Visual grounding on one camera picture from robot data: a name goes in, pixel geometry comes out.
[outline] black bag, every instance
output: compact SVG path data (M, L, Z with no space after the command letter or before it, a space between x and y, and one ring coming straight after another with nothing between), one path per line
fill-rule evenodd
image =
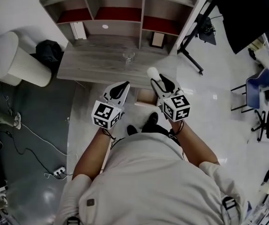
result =
M54 74L60 65L63 52L57 42L45 40L36 46L36 54L33 56Z

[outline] white wall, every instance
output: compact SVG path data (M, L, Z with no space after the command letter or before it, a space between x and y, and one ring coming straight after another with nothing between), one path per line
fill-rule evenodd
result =
M35 52L38 42L49 39L67 45L39 0L0 0L0 34L13 30L20 38L21 47L28 53Z
M196 17L198 16L198 14L201 11L201 9L202 9L205 2L206 2L206 0L198 0L197 1L196 7L194 8L193 12L191 13L191 16L189 17L189 19L187 20L187 22L186 22L186 24L184 26L184 29L180 33L179 39L177 41L177 48L179 48L181 42L183 41L183 39L186 36L186 34L188 33L190 27L194 23Z

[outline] chair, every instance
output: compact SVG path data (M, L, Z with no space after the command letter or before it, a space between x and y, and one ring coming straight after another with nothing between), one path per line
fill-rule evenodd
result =
M265 111L262 111L262 114L263 114L263 118L261 117L261 115L259 114L259 112L257 110L254 111L258 118L260 119L260 125L255 128L255 129L251 129L252 132L254 131L257 131L258 129L261 129L261 133L260 133L260 137L257 138L257 141L261 141L261 138L262 138L262 133L264 130L267 130L267 138L269 139L269 112L268 112L268 115L267 115L267 122L265 122L266 120L266 112Z
M261 72L249 77L246 80L246 84L232 89L231 91L245 87L246 92L246 104L232 108L232 111L249 106L251 109L242 110L241 113L245 113L254 109L260 108L260 87L265 88L269 86L269 69L265 68Z

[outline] desk shelf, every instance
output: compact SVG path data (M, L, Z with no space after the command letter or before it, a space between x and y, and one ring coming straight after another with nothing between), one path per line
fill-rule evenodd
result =
M90 35L138 38L137 48L146 48L152 32L165 34L166 44L158 50L169 55L197 0L40 0L57 26L72 43L68 23L83 22L87 39Z
M91 19L92 17L87 8L73 9L64 11L59 17L57 24L81 22Z
M120 20L140 23L141 8L135 7L100 7L95 20Z

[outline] black shoe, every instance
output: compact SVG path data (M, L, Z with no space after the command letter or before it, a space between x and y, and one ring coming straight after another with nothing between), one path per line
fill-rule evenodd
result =
M151 113L147 123L155 125L157 124L157 122L158 122L158 113L157 112Z
M133 125L129 125L127 127L127 133L129 136L138 133L138 131L136 130L136 128Z

